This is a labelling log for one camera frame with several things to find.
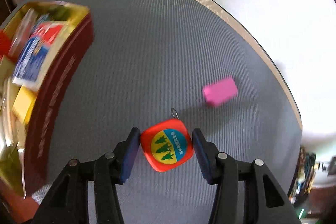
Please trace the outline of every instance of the round sticker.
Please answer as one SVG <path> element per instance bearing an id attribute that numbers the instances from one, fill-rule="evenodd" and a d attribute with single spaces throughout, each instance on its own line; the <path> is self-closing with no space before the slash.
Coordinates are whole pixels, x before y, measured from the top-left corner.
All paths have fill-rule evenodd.
<path id="1" fill-rule="evenodd" d="M 186 150 L 187 141 L 184 135 L 176 129 L 164 129 L 152 139 L 152 155 L 163 164 L 178 162 L 184 157 Z"/>

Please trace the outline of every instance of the tree illustration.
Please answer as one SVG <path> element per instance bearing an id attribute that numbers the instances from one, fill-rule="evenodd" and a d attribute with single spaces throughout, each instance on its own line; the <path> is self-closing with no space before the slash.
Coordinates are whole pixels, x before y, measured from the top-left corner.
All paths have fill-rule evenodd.
<path id="1" fill-rule="evenodd" d="M 165 138 L 165 136 L 162 135 L 160 138 L 158 138 L 156 140 L 155 143 L 165 143 L 165 142 L 166 142 L 166 138 Z"/>
<path id="2" fill-rule="evenodd" d="M 165 143 L 163 146 L 161 146 L 158 150 L 156 150 L 156 153 L 162 153 L 162 152 L 168 152 L 170 150 L 171 145 L 168 145 L 168 143 Z"/>
<path id="3" fill-rule="evenodd" d="M 174 154 L 171 154 L 169 152 L 169 153 L 165 154 L 161 159 L 162 160 L 171 160 L 173 158 L 172 156 L 174 156 Z"/>

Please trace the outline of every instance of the white wall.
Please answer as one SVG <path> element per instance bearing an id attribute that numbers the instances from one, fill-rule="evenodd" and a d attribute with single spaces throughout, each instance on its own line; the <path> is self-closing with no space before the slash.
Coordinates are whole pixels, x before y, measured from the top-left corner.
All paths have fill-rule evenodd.
<path id="1" fill-rule="evenodd" d="M 305 138 L 336 132 L 334 0 L 214 0 L 281 65 Z"/>

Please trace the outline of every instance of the green light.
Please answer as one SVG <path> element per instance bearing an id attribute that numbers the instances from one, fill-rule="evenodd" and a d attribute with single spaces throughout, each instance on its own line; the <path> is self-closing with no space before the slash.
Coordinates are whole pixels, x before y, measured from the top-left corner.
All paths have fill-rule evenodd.
<path id="1" fill-rule="evenodd" d="M 303 209 L 301 210 L 301 213 L 299 214 L 299 219 L 301 218 L 302 214 L 303 214 Z"/>

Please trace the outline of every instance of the pink eraser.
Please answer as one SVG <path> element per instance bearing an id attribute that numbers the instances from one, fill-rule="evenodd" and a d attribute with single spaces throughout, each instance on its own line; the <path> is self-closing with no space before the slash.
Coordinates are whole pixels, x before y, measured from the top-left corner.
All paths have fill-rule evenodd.
<path id="1" fill-rule="evenodd" d="M 205 101 L 212 106 L 220 106 L 236 96 L 238 89 L 232 77 L 225 78 L 217 83 L 203 87 Z"/>

